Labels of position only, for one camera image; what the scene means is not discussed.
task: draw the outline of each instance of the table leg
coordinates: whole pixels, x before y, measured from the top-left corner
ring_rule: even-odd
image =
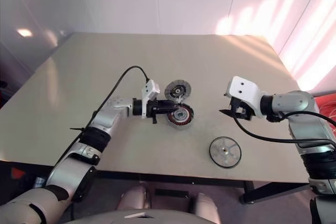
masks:
[[[252,182],[248,182],[245,186],[245,193],[240,196],[239,201],[242,204],[253,204],[255,202],[263,201],[266,199],[277,198],[280,196],[296,193],[298,191],[306,190],[309,188],[307,183],[277,183],[272,182],[261,186],[257,189],[252,189]]]

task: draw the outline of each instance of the table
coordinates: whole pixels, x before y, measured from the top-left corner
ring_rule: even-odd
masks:
[[[131,65],[142,66],[160,85],[159,99],[171,81],[188,81],[192,93],[185,103],[195,112],[194,123],[178,131],[164,115],[156,125],[151,119],[129,118],[103,154],[98,165],[102,173],[277,183],[269,184],[262,198],[283,183],[290,187],[285,191],[307,184],[294,144],[251,138],[218,111],[229,106],[223,94],[235,75],[270,94],[299,89],[271,46],[253,36],[73,34],[0,110],[0,159],[53,166],[78,134],[69,128],[85,126]],[[115,95],[140,98],[143,84],[142,73],[132,70]],[[286,122],[254,118],[243,123],[259,135],[290,137]],[[217,166],[209,156],[209,145],[219,136],[241,146],[242,159],[233,169]],[[251,190],[251,183],[239,186]],[[257,199],[245,196],[247,202]]]

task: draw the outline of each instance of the red object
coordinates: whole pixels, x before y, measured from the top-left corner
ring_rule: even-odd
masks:
[[[316,104],[320,108],[320,113],[333,120],[336,120],[336,93],[323,95],[315,98]],[[331,125],[331,128],[336,136],[336,128]]]
[[[12,168],[12,179],[19,179],[23,175],[25,175],[25,172],[23,172],[22,170]]]

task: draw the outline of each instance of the black cable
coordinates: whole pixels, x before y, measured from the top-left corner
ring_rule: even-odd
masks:
[[[70,205],[70,220],[75,220],[75,203]]]
[[[334,146],[334,148],[336,149],[336,143],[333,140],[327,139],[327,138],[307,138],[307,139],[282,139],[282,138],[272,138],[272,137],[265,137],[265,136],[259,136],[256,135],[252,132],[249,132],[247,129],[245,129],[241,123],[238,121],[238,118],[236,116],[236,110],[238,108],[238,104],[240,103],[240,100],[233,100],[232,104],[231,104],[231,113],[232,113],[232,117],[235,120],[236,124],[238,125],[238,127],[244,131],[247,135],[263,140],[263,141],[267,141],[267,142],[275,142],[275,143],[291,143],[291,144],[301,144],[301,143],[311,143],[311,142],[320,142],[321,144],[331,144],[332,146]]]
[[[329,117],[327,117],[325,115],[322,115],[322,114],[319,114],[319,113],[316,113],[316,112],[312,112],[312,111],[294,111],[294,112],[289,112],[287,114],[284,114],[283,117],[285,119],[285,118],[288,118],[291,115],[298,115],[298,114],[307,114],[307,115],[317,116],[318,118],[322,118],[322,119],[328,121],[329,123],[331,123],[333,126],[336,127],[336,121],[334,121],[333,119],[331,119],[331,118],[329,118]]]
[[[119,80],[115,83],[113,89],[110,91],[110,93],[106,96],[106,98],[104,99],[104,101],[99,105],[99,107],[93,112],[93,115],[90,119],[90,121],[87,123],[87,125],[85,126],[85,128],[73,128],[76,130],[81,130],[81,133],[78,134],[78,136],[76,136],[76,138],[71,142],[71,144],[66,148],[66,150],[63,152],[63,154],[61,155],[61,157],[58,159],[58,161],[56,162],[55,165],[58,164],[58,162],[61,161],[61,159],[67,154],[67,152],[71,149],[71,147],[77,142],[77,140],[81,137],[83,131],[91,124],[91,122],[93,121],[93,119],[96,117],[96,115],[98,114],[98,112],[101,110],[101,108],[104,106],[104,104],[110,99],[111,95],[114,93],[114,91],[116,90],[116,88],[118,87],[118,85],[120,84],[121,80],[124,78],[124,76],[133,68],[139,68],[141,70],[141,72],[143,73],[143,75],[145,76],[145,83],[147,83],[149,81],[149,78],[147,76],[147,74],[145,73],[145,71],[139,67],[139,66],[132,66],[129,67],[128,69],[126,69],[124,71],[124,73],[120,76]]]

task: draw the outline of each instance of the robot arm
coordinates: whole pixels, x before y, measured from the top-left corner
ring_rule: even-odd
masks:
[[[0,207],[0,223],[55,223],[72,202],[81,201],[90,189],[95,166],[122,121],[132,115],[152,118],[174,112],[170,100],[157,100],[159,86],[149,80],[142,100],[110,99],[84,129],[77,141],[55,165],[46,186],[34,188]]]
[[[255,83],[237,76],[229,83],[226,96],[231,98],[232,109],[221,110],[221,112],[234,117],[235,121],[237,118],[250,120],[255,115],[259,118],[266,116],[270,122],[280,122],[289,112],[319,112],[313,96],[307,92],[293,91],[287,94],[268,95]],[[310,203],[313,221],[314,223],[334,223],[336,220],[336,214],[333,211],[336,206],[335,136],[328,122],[319,117],[295,114],[286,118],[290,133],[297,141],[296,148],[309,174],[309,184],[313,192],[319,195]]]

